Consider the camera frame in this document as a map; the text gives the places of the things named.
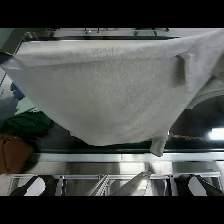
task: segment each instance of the pile of clothes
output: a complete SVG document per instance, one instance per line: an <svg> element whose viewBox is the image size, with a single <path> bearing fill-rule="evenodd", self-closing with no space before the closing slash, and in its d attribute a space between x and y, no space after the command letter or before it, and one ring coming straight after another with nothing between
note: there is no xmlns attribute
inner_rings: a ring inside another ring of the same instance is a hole
<svg viewBox="0 0 224 224"><path fill-rule="evenodd" d="M21 172L33 152L31 141L45 135L51 124L49 117L12 86L19 102L15 116L0 121L0 174Z"/></svg>

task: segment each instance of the white cloth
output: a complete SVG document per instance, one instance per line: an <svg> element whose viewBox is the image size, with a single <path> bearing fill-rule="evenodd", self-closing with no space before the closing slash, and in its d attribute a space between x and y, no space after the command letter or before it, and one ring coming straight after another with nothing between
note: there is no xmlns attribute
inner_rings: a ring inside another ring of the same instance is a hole
<svg viewBox="0 0 224 224"><path fill-rule="evenodd" d="M43 112L88 144L152 139L161 156L177 117L212 76L224 29L163 41L23 45L4 65Z"/></svg>

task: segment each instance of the dark green fabric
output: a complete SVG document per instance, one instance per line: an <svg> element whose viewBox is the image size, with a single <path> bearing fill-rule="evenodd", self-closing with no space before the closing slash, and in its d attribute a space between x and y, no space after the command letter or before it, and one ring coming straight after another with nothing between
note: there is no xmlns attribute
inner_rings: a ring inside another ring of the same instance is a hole
<svg viewBox="0 0 224 224"><path fill-rule="evenodd" d="M0 133L25 139L43 136L50 128L51 119L43 112L25 112L0 121Z"/></svg>

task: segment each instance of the green cloth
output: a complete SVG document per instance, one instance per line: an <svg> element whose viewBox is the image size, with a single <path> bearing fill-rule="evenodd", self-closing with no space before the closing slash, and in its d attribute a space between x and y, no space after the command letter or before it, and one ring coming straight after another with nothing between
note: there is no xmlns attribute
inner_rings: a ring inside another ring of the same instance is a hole
<svg viewBox="0 0 224 224"><path fill-rule="evenodd" d="M43 136L50 128L51 119L43 112L25 112L0 121L0 133L25 139Z"/></svg>
<svg viewBox="0 0 224 224"><path fill-rule="evenodd" d="M17 111L15 115L22 114L24 112L40 112L40 109L36 107L27 96L18 102L16 109Z"/></svg>

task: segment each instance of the brown cloth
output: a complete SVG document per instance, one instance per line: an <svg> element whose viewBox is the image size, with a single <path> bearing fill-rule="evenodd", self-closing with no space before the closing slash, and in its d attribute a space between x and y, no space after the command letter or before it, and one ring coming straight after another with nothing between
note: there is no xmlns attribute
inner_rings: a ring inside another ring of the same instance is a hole
<svg viewBox="0 0 224 224"><path fill-rule="evenodd" d="M19 137L0 135L0 174L20 173L32 152Z"/></svg>

